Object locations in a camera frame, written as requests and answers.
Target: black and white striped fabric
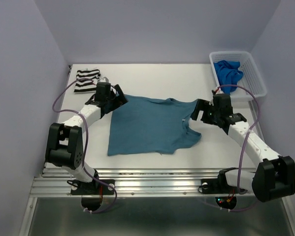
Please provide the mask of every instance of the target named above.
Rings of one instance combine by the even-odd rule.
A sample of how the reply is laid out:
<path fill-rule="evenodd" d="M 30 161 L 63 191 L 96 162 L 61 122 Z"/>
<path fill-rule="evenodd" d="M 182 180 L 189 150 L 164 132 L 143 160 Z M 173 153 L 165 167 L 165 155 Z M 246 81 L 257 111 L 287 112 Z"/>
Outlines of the black and white striped fabric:
<path fill-rule="evenodd" d="M 80 80 L 75 84 L 74 92 L 95 92 L 96 84 L 100 80 L 100 71 L 98 69 L 85 69 L 78 70 L 76 73 L 76 79 L 91 79 L 89 80 Z"/>

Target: white table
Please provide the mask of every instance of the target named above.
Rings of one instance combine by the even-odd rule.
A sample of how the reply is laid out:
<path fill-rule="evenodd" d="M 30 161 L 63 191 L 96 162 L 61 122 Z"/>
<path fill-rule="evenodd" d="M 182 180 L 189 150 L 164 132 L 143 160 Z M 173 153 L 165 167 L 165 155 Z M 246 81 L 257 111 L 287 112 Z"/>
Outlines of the white table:
<path fill-rule="evenodd" d="M 119 84 L 125 94 L 180 101 L 197 98 L 210 100 L 211 90 L 216 87 L 212 68 L 209 64 L 74 64 L 68 83 L 76 79 L 79 69 L 97 67 L 111 84 Z M 74 87 L 67 90 L 62 109 L 80 110 L 92 95 L 74 94 Z M 253 123 L 248 102 L 233 104 L 234 112 L 242 113 Z M 192 148 L 178 149 L 173 155 L 158 153 L 107 156 L 111 115 L 105 115 L 90 127 L 87 163 L 96 169 L 223 169 L 238 166 L 240 147 L 222 129 L 190 121 L 190 127 L 202 134 L 202 138 Z M 72 116 L 61 113 L 58 122 Z M 254 168 L 245 156 L 244 168 Z"/>

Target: gray wall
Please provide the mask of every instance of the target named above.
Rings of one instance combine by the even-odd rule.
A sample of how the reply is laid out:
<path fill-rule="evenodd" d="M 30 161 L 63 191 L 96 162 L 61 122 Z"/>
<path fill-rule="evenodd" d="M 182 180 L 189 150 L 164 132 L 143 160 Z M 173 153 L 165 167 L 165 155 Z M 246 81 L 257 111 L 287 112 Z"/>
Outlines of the gray wall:
<path fill-rule="evenodd" d="M 295 160 L 295 0 L 282 0 L 252 54 L 268 88 L 262 105 L 264 137 Z M 295 206 L 295 195 L 292 199 Z"/>
<path fill-rule="evenodd" d="M 0 0 L 0 236 L 18 233 L 67 64 L 33 0 Z"/>
<path fill-rule="evenodd" d="M 209 62 L 250 51 L 280 0 L 35 0 L 64 58 Z"/>

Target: folded cloth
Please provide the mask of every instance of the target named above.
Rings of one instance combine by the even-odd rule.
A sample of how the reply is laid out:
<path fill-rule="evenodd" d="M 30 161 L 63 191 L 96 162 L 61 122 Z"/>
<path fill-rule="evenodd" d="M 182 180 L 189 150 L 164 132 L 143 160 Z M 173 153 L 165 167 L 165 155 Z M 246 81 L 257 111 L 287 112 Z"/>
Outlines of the folded cloth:
<path fill-rule="evenodd" d="M 74 92 L 94 92 L 96 91 L 96 84 L 100 80 L 100 71 L 96 68 L 94 69 L 85 69 L 78 70 L 76 73 L 76 79 L 91 79 L 89 80 L 80 80 L 75 84 Z"/>
<path fill-rule="evenodd" d="M 214 63 L 216 75 L 220 85 L 237 85 L 238 81 L 244 76 L 244 73 L 238 68 L 240 62 L 221 60 Z M 222 91 L 226 94 L 234 92 L 236 87 L 223 87 Z"/>
<path fill-rule="evenodd" d="M 126 95 L 128 103 L 112 113 L 108 156 L 190 148 L 201 134 L 189 128 L 197 101 L 180 102 Z"/>

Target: plastic basket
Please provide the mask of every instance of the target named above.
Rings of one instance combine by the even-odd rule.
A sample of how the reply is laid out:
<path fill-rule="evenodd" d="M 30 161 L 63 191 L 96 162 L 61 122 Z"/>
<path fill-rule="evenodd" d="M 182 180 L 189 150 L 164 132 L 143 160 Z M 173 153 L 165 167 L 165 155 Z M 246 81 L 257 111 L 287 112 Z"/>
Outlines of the plastic basket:
<path fill-rule="evenodd" d="M 238 82 L 238 85 L 245 87 L 255 97 L 266 96 L 267 90 L 260 72 L 257 69 L 255 61 L 253 60 L 250 53 L 245 51 L 229 51 L 229 52 L 213 52 L 210 53 L 210 61 L 216 81 L 216 85 L 219 86 L 218 78 L 214 68 L 214 62 L 221 60 L 239 61 L 241 70 L 244 73 L 243 78 Z M 238 88 L 236 91 L 230 93 L 232 101 L 251 101 L 253 98 L 246 91 Z"/>

